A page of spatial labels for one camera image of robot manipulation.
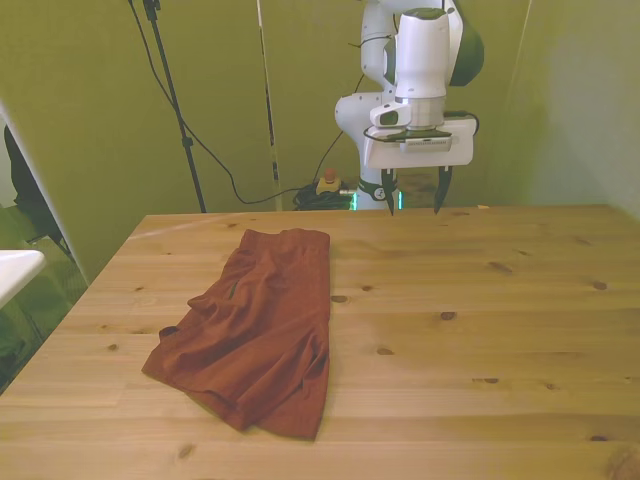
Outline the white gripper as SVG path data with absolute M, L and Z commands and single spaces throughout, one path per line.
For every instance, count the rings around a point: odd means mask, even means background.
M 449 191 L 454 166 L 468 165 L 474 155 L 474 117 L 449 116 L 431 130 L 369 127 L 364 131 L 362 159 L 381 171 L 381 186 L 391 215 L 397 189 L 393 169 L 439 167 L 434 213 L 441 210 Z

